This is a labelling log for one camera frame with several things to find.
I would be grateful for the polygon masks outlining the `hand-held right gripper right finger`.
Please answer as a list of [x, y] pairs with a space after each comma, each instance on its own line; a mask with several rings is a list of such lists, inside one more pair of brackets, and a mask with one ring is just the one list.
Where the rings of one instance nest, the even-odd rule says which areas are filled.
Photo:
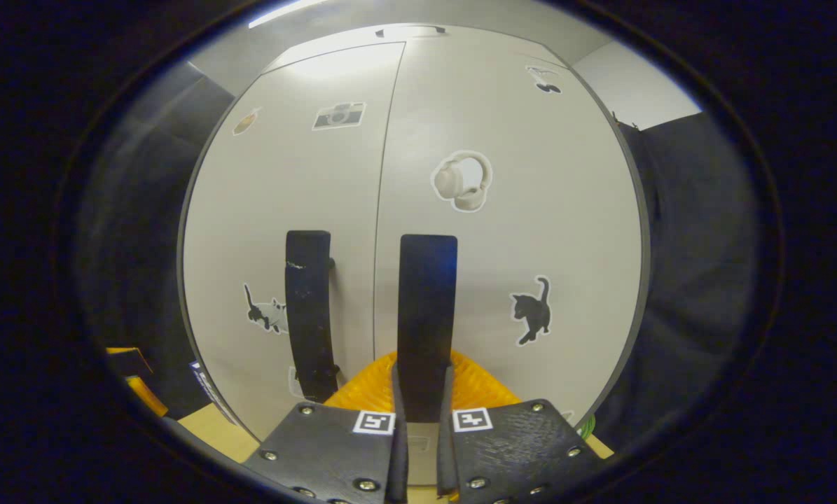
[[522, 401], [459, 352], [447, 367], [438, 495], [450, 504], [542, 504], [604, 466], [604, 445], [546, 399]]

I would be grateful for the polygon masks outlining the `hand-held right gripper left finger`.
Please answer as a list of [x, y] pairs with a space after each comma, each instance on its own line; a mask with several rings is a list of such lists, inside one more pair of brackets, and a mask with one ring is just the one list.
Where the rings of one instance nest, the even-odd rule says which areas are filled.
[[397, 361], [390, 352], [328, 401], [294, 405], [244, 466], [323, 504], [408, 504], [408, 422]]

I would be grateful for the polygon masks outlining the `black door handle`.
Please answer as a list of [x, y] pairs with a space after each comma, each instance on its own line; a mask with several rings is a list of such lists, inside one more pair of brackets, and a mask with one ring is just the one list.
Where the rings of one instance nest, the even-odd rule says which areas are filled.
[[450, 367], [459, 243], [454, 236], [400, 239], [399, 387], [408, 422], [437, 422]]
[[331, 338], [331, 233], [286, 234], [286, 311], [294, 367], [306, 400], [324, 403], [338, 391]]

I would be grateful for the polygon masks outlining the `white cabinet door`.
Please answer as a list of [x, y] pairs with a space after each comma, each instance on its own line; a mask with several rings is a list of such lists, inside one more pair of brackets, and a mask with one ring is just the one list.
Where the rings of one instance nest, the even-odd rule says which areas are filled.
[[606, 111], [543, 51], [405, 44], [387, 121], [373, 350], [396, 348], [400, 239], [457, 239], [452, 346], [581, 427], [620, 375], [648, 272], [636, 176]]
[[341, 49], [262, 74], [214, 131], [192, 181], [180, 258], [192, 342], [255, 440], [299, 402], [288, 233], [331, 236], [331, 341], [342, 379], [374, 359], [382, 158], [404, 49]]

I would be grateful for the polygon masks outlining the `white double-door shoe cabinet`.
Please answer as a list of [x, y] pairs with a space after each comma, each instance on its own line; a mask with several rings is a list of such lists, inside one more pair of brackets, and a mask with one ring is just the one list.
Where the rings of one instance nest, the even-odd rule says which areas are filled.
[[[396, 25], [411, 25], [411, 24], [393, 24], [393, 25], [387, 25], [387, 26], [396, 26]], [[532, 51], [539, 51], [539, 50], [543, 51], [544, 54], [549, 55], [549, 57], [552, 57], [556, 61], [557, 64], [559, 64], [560, 66], [563, 66], [563, 67], [567, 67], [569, 70], [571, 70], [572, 73], [575, 74], [575, 76], [577, 76], [579, 78], [579, 80], [581, 80], [581, 82], [585, 85], [585, 87], [588, 89], [590, 94], [592, 96], [594, 96], [595, 100], [597, 100], [597, 102], [600, 103], [601, 108], [604, 109], [604, 111], [606, 111], [606, 109], [604, 108], [604, 105], [601, 102], [601, 100], [598, 99], [597, 96], [595, 96], [595, 93], [593, 92], [593, 90], [591, 90], [589, 88], [588, 84], [585, 83], [585, 81], [582, 80], [581, 77], [577, 73], [575, 73], [575, 70], [572, 70], [572, 68], [569, 67], [568, 64], [559, 60], [559, 58], [556, 57], [556, 55], [553, 54], [553, 52], [550, 51], [549, 48], [544, 47], [544, 45], [542, 45], [540, 43], [537, 43], [537, 42], [534, 42], [534, 41], [528, 41], [528, 39], [512, 37], [512, 36], [509, 36], [509, 35], [505, 35], [504, 33], [498, 33], [498, 32], [494, 32], [494, 31], [482, 31], [482, 29], [473, 29], [473, 28], [460, 27], [460, 26], [446, 26], [446, 25], [441, 25], [441, 24], [431, 24], [431, 25], [441, 26], [441, 27], [444, 27], [446, 29], [446, 31], [447, 31], [446, 35], [442, 35], [440, 37], [447, 37], [447, 35], [449, 35], [450, 33], [453, 33], [455, 35], [456, 39], [457, 39], [457, 42], [460, 42], [460, 43], [477, 42], [477, 43], [479, 43], [483, 46], [494, 45], [495, 47], [501, 47], [501, 46], [507, 45], [509, 41], [520, 41], [523, 48], [527, 48], [527, 49], [530, 49]], [[337, 51], [337, 50], [341, 50], [341, 49], [363, 47], [363, 46], [367, 46], [367, 45], [380, 44], [380, 43], [400, 43], [400, 42], [402, 42], [405, 45], [406, 42], [412, 41], [412, 39], [422, 39], [422, 38], [393, 38], [393, 39], [377, 38], [376, 35], [375, 35], [375, 32], [378, 29], [382, 29], [383, 27], [386, 27], [386, 26], [376, 26], [376, 27], [368, 27], [368, 28], [363, 28], [363, 29], [355, 29], [355, 31], [345, 31], [345, 32], [342, 32], [342, 33], [334, 34], [332, 36], [315, 39], [314, 41], [303, 43], [303, 44], [297, 45], [296, 47], [290, 48], [287, 51], [284, 51], [283, 54], [278, 55], [278, 57], [275, 58], [275, 60], [271, 61], [271, 63], [264, 70], [262, 70], [258, 74], [258, 76], [255, 77], [255, 79], [251, 82], [251, 84], [254, 83], [255, 80], [259, 76], [262, 76], [262, 74], [267, 73], [267, 71], [270, 71], [270, 70], [273, 70], [277, 67], [280, 67], [282, 64], [286, 64], [286, 63], [290, 63], [290, 62], [297, 62], [299, 60], [303, 60], [304, 58], [313, 57], [313, 55], [323, 55], [325, 53], [329, 53], [329, 52], [333, 52], [333, 51]], [[237, 102], [238, 99], [239, 99], [239, 97], [233, 102], [232, 105], [230, 105], [229, 109], [231, 109], [233, 107], [233, 105], [235, 105], [235, 103]], [[214, 131], [216, 131], [216, 128], [219, 127], [219, 125], [223, 122], [223, 119], [225, 119], [226, 114], [229, 112], [229, 109], [227, 109], [227, 111], [225, 112], [225, 115], [223, 115], [223, 117], [220, 119], [219, 123], [217, 123], [216, 127], [214, 128]], [[633, 171], [635, 173], [635, 176], [636, 176], [638, 197], [640, 198], [640, 209], [645, 214], [643, 227], [644, 227], [644, 230], [646, 232], [645, 249], [646, 249], [646, 255], [648, 256], [648, 272], [646, 272], [646, 275], [645, 275], [644, 296], [641, 297], [640, 300], [639, 300], [639, 311], [638, 311], [638, 314], [637, 314], [636, 319], [635, 319], [636, 324], [639, 328], [640, 316], [642, 315], [642, 310], [643, 310], [644, 303], [645, 303], [645, 300], [646, 300], [645, 290], [646, 290], [646, 287], [648, 286], [647, 276], [648, 276], [649, 270], [651, 270], [651, 268], [649, 268], [649, 264], [651, 264], [651, 261], [649, 261], [649, 236], [651, 236], [651, 234], [649, 234], [648, 226], [646, 226], [646, 207], [645, 207], [644, 195], [643, 195], [643, 192], [642, 192], [642, 184], [640, 184], [638, 169], [635, 166], [632, 154], [630, 154], [630, 151], [629, 151], [628, 147], [626, 146], [626, 142], [623, 140], [622, 134], [620, 134], [620, 132], [618, 131], [618, 128], [616, 126], [616, 122], [614, 122], [613, 119], [611, 119], [609, 117], [608, 113], [607, 113], [607, 117], [610, 119], [610, 121], [613, 122], [614, 127], [616, 128], [616, 133], [617, 133], [617, 135], [618, 135], [618, 137], [621, 141], [621, 144], [624, 147], [624, 150], [625, 150], [625, 152], [628, 156], [628, 159], [629, 159], [630, 163], [632, 163], [632, 169], [633, 169]], [[192, 176], [192, 179], [191, 179], [190, 188], [188, 189], [188, 194], [186, 195], [186, 200], [185, 200], [185, 203], [184, 203], [184, 210], [182, 210], [182, 218], [181, 218], [181, 226], [180, 226], [180, 250], [179, 250], [179, 259], [178, 259], [178, 265], [179, 265], [180, 271], [181, 271], [180, 258], [181, 258], [181, 245], [182, 245], [182, 230], [184, 230], [184, 219], [185, 219], [185, 214], [186, 214], [188, 198], [190, 197], [192, 181], [194, 179], [194, 176], [196, 176], [198, 166], [200, 166], [200, 161], [202, 160], [203, 153], [206, 150], [206, 147], [208, 147], [208, 144], [210, 143], [210, 141], [212, 140], [214, 131], [212, 132], [212, 134], [210, 134], [210, 137], [208, 137], [206, 146], [204, 147], [202, 153], [200, 154], [200, 159], [198, 159], [196, 169], [194, 170], [194, 173], [193, 173], [193, 176]], [[184, 293], [182, 293], [181, 288], [182, 288], [182, 284], [181, 284], [181, 287], [180, 287], [181, 297], [182, 297], [182, 309], [184, 310], [184, 315], [185, 315], [185, 318], [186, 318], [188, 331], [190, 332], [190, 336], [191, 336], [190, 323], [188, 322], [188, 316], [187, 316], [185, 305], [184, 305]], [[637, 329], [637, 332], [635, 334], [633, 345], [634, 345], [634, 342], [636, 340], [637, 334], [638, 334], [638, 329]], [[192, 342], [192, 347], [196, 351], [196, 355], [197, 355], [197, 359], [198, 359], [197, 349], [196, 349], [196, 346], [194, 345], [194, 342]], [[627, 354], [625, 355], [626, 360], [624, 361], [624, 364], [622, 366], [622, 370], [620, 372], [620, 375], [623, 371], [623, 368], [624, 368], [624, 365], [625, 365], [626, 361], [628, 360], [628, 357], [630, 355], [630, 352], [632, 351], [632, 348], [630, 348], [629, 352], [627, 352]], [[385, 355], [377, 357], [374, 354], [374, 359], [368, 365], [373, 363], [373, 361], [376, 361], [378, 358], [382, 358]], [[293, 373], [292, 389], [293, 389], [294, 395], [298, 396], [299, 400], [305, 399], [304, 396], [303, 396], [303, 393], [302, 393], [302, 387], [300, 387], [300, 383], [299, 383], [298, 378], [297, 378], [296, 367], [293, 367], [292, 373]], [[341, 373], [340, 373], [340, 368], [339, 368], [338, 390], [341, 389], [341, 387], [344, 386], [346, 383], [348, 383], [351, 379], [354, 379], [354, 377], [357, 376], [357, 374], [358, 373], [355, 373], [354, 376], [349, 377], [349, 379], [342, 379]], [[608, 389], [607, 393], [609, 393], [613, 389], [614, 385], [611, 386], [610, 389]]]

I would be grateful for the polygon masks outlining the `black backdrop cloth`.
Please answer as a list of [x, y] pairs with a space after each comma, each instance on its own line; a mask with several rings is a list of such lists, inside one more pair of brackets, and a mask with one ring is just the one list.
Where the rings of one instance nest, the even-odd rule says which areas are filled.
[[178, 64], [134, 99], [96, 157], [76, 219], [73, 278], [104, 347], [135, 347], [145, 384], [181, 420], [208, 405], [191, 370], [176, 277], [188, 182], [233, 96]]
[[651, 281], [639, 332], [595, 412], [595, 437], [622, 454], [712, 392], [744, 332], [760, 225], [752, 171], [711, 117], [618, 127], [639, 170], [651, 226]]

